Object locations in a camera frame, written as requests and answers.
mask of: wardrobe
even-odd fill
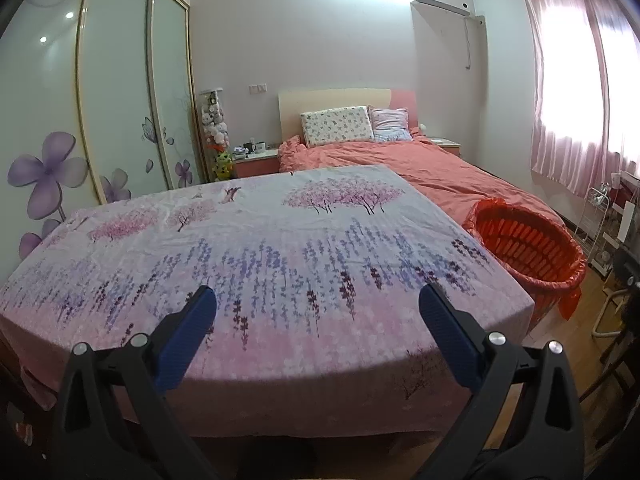
[[[206,182],[183,0],[24,0],[0,38],[0,282],[73,211]]]

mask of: salmon bedspread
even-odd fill
[[[280,171],[384,164],[460,225],[478,200],[498,197],[564,226],[562,219],[539,198],[447,153],[422,135],[413,137],[412,141],[353,141],[308,148],[295,136],[280,147]]]
[[[418,312],[429,281],[524,337],[532,299],[405,180],[382,165],[296,171],[75,212],[0,290],[0,329],[56,390],[75,343],[150,333],[209,285],[215,322],[167,395],[190,434],[443,432],[468,390]]]

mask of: window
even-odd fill
[[[584,196],[640,160],[640,43],[615,0],[526,0],[536,46],[532,169]]]

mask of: wooden headboard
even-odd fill
[[[409,128],[418,126],[415,93],[412,90],[391,90],[386,88],[343,88],[329,90],[299,90],[281,92],[280,126],[282,142],[296,135],[302,135],[300,114],[317,112],[328,108],[345,106],[367,106],[376,108],[407,108]]]

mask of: laundry basket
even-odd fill
[[[580,300],[586,259],[563,227],[498,198],[477,202],[462,227],[496,257],[536,303],[529,330],[557,304],[569,319]]]

